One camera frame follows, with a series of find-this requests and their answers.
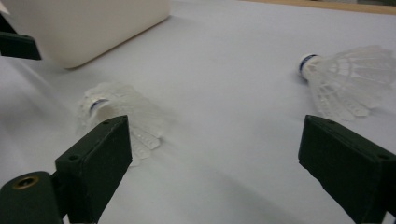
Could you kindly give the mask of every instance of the white shuttlecock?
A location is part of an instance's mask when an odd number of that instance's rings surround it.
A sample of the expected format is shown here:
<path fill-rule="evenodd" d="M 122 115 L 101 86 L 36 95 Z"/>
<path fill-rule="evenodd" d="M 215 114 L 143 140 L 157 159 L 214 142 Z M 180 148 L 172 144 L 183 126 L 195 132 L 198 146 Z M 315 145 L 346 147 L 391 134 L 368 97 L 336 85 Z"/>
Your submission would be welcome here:
<path fill-rule="evenodd" d="M 101 83 L 85 92 L 78 107 L 78 134 L 83 135 L 100 122 L 127 115 L 131 133 L 132 165 L 150 156 L 160 145 L 164 120 L 157 106 L 134 90 L 120 83 Z"/>
<path fill-rule="evenodd" d="M 299 63 L 315 106 L 326 119 L 353 120 L 369 115 L 391 92 L 396 78 L 392 51 L 368 46 L 330 57 L 310 54 Z"/>

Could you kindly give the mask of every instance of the white box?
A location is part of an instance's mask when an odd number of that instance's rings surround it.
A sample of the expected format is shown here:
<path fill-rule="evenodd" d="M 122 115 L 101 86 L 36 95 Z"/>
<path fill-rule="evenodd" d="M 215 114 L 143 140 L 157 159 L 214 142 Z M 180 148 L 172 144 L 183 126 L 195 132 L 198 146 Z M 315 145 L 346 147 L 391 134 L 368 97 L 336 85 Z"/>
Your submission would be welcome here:
<path fill-rule="evenodd" d="M 169 0 L 1 0 L 6 20 L 62 67 L 82 65 L 169 16 Z"/>

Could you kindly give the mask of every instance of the white table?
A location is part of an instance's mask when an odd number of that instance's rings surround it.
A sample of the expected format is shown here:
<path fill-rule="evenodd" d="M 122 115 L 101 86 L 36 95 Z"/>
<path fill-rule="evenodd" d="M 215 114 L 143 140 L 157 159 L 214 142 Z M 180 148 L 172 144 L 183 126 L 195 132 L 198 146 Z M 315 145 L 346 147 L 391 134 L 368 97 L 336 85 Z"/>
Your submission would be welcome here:
<path fill-rule="evenodd" d="M 121 81 L 161 107 L 169 125 L 161 147 L 125 175 L 100 223 L 353 223 L 298 163 L 304 116 L 317 112 L 296 64 L 307 52 L 396 50 L 395 22 L 263 3 L 173 2 L 168 20 L 78 69 L 0 58 L 0 184 L 53 173 L 78 140 L 83 92 Z M 396 153 L 395 95 L 345 126 Z"/>

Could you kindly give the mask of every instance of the shuttlecock feather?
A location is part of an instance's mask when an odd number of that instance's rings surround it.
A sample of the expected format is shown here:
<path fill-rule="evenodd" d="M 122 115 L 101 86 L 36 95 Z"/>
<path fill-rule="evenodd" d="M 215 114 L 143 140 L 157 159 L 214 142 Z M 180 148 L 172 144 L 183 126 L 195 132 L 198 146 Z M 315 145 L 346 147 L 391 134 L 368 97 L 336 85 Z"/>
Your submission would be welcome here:
<path fill-rule="evenodd" d="M 299 65 L 318 112 L 334 121 L 368 116 L 370 109 L 392 91 L 395 68 L 392 51 L 379 46 L 350 49 L 330 57 L 311 54 Z"/>
<path fill-rule="evenodd" d="M 133 165 L 150 156 L 160 145 L 164 120 L 159 108 L 134 90 L 120 83 L 101 83 L 85 92 L 78 107 L 78 134 L 83 135 L 100 122 L 127 115 L 131 133 Z"/>

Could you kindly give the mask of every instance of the blue band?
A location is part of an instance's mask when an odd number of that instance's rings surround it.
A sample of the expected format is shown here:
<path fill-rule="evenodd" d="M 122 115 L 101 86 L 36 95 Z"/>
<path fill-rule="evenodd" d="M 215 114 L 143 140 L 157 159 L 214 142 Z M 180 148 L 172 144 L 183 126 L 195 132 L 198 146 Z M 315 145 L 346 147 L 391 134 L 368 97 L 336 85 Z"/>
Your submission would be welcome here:
<path fill-rule="evenodd" d="M 311 58 L 318 56 L 317 54 L 310 54 L 308 56 L 306 56 L 301 62 L 300 62 L 300 73 L 303 72 L 303 67 L 306 64 L 306 62 L 308 62 Z"/>
<path fill-rule="evenodd" d="M 98 105 L 100 105 L 101 103 L 107 102 L 107 101 L 108 101 L 107 99 L 99 99 L 99 100 L 95 101 L 95 102 L 91 105 L 90 114 L 92 113 L 92 111 L 93 111 Z"/>

